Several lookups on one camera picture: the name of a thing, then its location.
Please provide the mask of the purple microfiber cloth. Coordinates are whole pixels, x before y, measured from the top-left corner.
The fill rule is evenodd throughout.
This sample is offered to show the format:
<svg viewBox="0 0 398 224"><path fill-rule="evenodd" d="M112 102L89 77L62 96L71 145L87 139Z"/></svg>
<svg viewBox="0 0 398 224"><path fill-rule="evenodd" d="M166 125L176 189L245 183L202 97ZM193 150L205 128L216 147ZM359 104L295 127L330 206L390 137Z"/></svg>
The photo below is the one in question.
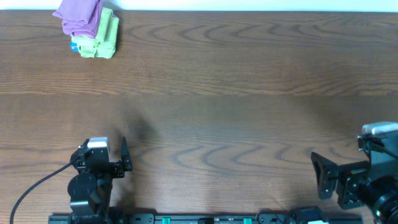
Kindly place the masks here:
<svg viewBox="0 0 398 224"><path fill-rule="evenodd" d="M62 19L64 34L94 39L102 7L102 0L63 0L53 16Z"/></svg>

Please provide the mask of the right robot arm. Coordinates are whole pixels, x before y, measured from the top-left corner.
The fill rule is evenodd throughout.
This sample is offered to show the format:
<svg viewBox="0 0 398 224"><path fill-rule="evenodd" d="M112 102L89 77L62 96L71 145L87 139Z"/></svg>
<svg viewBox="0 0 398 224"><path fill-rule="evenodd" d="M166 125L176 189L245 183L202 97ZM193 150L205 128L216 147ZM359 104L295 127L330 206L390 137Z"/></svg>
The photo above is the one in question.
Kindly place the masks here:
<svg viewBox="0 0 398 224"><path fill-rule="evenodd" d="M362 134L358 147L368 160L338 165L311 153L319 198L336 193L343 210L367 206L376 223L397 224L397 131Z"/></svg>

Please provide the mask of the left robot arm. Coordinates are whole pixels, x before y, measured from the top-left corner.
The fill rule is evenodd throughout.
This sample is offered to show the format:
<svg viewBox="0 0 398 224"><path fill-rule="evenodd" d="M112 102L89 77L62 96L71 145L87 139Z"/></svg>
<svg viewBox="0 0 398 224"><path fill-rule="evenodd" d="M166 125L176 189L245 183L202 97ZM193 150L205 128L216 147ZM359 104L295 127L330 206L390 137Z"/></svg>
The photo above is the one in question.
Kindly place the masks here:
<svg viewBox="0 0 398 224"><path fill-rule="evenodd" d="M126 138L121 140L120 157L109 160L107 137L86 139L71 155L70 162L78 171L68 184L72 214L69 223L129 223L120 208L111 207L113 180L132 171Z"/></svg>

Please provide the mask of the green folded cloth lower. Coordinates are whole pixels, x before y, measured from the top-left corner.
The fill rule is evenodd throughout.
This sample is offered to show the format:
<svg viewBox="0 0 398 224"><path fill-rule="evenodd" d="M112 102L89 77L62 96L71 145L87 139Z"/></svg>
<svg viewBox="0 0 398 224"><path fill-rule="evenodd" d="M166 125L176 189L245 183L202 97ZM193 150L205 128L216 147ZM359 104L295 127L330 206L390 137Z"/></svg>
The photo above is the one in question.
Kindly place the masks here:
<svg viewBox="0 0 398 224"><path fill-rule="evenodd" d="M103 42L98 45L79 46L78 51L83 58L106 58L110 59L116 52L119 18L115 15L109 18L108 28Z"/></svg>

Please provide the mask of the green folded cloth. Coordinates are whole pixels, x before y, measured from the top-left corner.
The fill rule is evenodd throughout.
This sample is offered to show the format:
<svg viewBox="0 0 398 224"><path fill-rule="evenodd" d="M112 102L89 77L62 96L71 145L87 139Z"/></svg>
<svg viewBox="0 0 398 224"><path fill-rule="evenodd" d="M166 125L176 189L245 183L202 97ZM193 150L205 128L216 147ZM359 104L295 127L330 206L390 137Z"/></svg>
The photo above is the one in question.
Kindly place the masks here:
<svg viewBox="0 0 398 224"><path fill-rule="evenodd" d="M79 46L78 51L83 58L106 58L110 59L116 52L119 18L115 15L109 18L108 28L103 42L98 45Z"/></svg>
<svg viewBox="0 0 398 224"><path fill-rule="evenodd" d="M104 41L106 31L108 28L109 18L113 16L113 10L106 7L101 8L101 14L98 12L95 15L94 24L91 27L85 25L80 30L73 31L71 41L78 46L93 47Z"/></svg>

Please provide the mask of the blue folded cloth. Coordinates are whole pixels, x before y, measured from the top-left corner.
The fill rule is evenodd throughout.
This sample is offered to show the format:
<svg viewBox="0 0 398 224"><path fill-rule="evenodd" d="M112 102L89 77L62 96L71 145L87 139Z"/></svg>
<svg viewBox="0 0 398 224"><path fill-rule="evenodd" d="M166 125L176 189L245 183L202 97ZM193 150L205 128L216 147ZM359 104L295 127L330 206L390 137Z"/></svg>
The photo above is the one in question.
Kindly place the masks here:
<svg viewBox="0 0 398 224"><path fill-rule="evenodd" d="M74 42L70 42L70 50L72 52L79 52L79 46Z"/></svg>

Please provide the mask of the green folded cloth top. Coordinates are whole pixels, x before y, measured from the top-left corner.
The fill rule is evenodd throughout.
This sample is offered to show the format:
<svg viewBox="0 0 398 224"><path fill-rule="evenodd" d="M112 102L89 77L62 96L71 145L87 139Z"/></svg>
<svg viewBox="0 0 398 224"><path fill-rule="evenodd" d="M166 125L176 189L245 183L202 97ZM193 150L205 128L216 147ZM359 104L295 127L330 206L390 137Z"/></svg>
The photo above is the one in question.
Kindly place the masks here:
<svg viewBox="0 0 398 224"><path fill-rule="evenodd" d="M106 31L108 28L109 18L113 16L113 10L106 7L101 8L101 14L98 12L95 15L94 24L91 27L85 25L80 30L73 31L71 41L78 46L93 47L104 41Z"/></svg>

